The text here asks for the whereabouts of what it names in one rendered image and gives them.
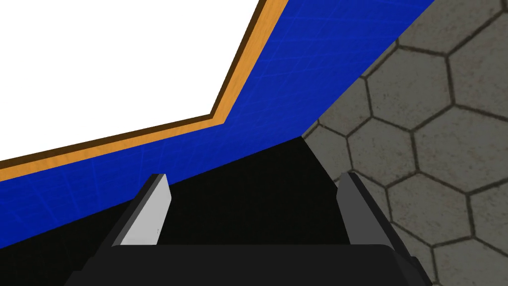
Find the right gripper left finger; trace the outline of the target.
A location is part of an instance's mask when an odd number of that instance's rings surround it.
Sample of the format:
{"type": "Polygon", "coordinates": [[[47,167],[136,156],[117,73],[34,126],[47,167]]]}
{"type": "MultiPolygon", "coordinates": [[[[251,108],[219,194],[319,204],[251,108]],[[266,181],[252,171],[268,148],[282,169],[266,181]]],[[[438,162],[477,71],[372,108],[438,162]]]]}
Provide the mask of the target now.
{"type": "Polygon", "coordinates": [[[132,199],[101,246],[156,245],[171,200],[167,176],[164,173],[153,173],[132,199]]]}

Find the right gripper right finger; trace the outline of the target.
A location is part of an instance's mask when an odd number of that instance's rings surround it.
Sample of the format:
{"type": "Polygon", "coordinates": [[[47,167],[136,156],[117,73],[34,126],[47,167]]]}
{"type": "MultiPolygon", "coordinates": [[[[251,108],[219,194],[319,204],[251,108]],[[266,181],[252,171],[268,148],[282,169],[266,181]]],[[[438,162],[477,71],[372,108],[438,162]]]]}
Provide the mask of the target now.
{"type": "Polygon", "coordinates": [[[341,174],[336,200],[351,244],[396,250],[392,226],[356,173],[341,174]]]}

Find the window with orange wooden frame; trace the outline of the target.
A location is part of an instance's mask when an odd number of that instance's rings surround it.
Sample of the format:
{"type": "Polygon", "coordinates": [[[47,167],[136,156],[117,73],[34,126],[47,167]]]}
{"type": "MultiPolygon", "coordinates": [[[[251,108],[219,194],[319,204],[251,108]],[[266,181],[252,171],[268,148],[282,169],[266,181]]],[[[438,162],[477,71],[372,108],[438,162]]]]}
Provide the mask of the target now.
{"type": "Polygon", "coordinates": [[[223,124],[289,0],[0,0],[0,182],[223,124]]]}

